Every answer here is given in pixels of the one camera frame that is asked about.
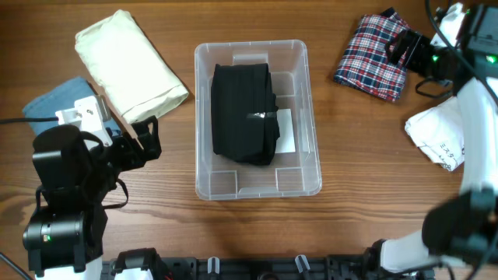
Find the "red blue plaid shirt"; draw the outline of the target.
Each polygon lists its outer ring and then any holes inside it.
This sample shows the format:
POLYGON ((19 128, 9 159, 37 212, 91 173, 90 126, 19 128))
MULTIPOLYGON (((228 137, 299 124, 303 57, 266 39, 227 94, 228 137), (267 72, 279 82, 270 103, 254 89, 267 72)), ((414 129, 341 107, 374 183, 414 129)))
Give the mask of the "red blue plaid shirt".
POLYGON ((390 63, 385 45, 408 28, 393 8, 362 16, 333 80, 386 101, 397 101, 406 82, 405 56, 396 64, 390 63))

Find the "white printed t-shirt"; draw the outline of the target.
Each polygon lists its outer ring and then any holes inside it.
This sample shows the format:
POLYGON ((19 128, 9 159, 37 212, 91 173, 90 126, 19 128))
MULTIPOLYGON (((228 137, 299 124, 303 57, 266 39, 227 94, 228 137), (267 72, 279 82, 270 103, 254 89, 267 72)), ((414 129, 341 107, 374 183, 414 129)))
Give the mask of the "white printed t-shirt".
POLYGON ((405 131, 433 162, 454 171, 465 160, 461 111, 456 97, 410 117, 405 131))

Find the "black garment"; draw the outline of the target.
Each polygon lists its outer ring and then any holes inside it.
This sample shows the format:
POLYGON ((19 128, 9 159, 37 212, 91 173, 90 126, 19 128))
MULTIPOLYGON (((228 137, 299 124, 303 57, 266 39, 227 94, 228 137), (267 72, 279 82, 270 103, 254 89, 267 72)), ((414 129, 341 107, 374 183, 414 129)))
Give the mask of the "black garment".
POLYGON ((237 163, 267 166, 280 137, 268 64, 215 66, 211 85, 212 147, 237 163))

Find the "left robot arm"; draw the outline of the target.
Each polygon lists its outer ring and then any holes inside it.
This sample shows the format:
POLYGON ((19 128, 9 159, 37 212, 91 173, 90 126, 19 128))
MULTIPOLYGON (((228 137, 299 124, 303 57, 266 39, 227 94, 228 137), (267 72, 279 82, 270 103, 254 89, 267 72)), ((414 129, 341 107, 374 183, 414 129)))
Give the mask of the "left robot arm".
POLYGON ((76 126, 50 128, 33 141, 33 164, 41 184, 36 208, 23 233, 30 271, 39 279, 98 279, 102 270, 106 195, 127 186, 119 175, 144 167, 162 152, 158 120, 132 124, 110 145, 76 126))

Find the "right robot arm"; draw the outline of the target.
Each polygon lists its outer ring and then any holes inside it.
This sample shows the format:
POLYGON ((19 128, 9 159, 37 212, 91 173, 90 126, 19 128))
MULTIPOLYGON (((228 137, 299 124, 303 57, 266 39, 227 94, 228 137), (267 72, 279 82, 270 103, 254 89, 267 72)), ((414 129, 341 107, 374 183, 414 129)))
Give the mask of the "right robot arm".
POLYGON ((461 111, 465 168, 458 196, 427 213, 420 231, 379 240, 367 252, 369 266, 389 275, 439 265, 478 271, 497 263, 497 7, 459 3, 426 14, 441 46, 407 30, 386 44, 399 61, 431 82, 450 82, 461 111))

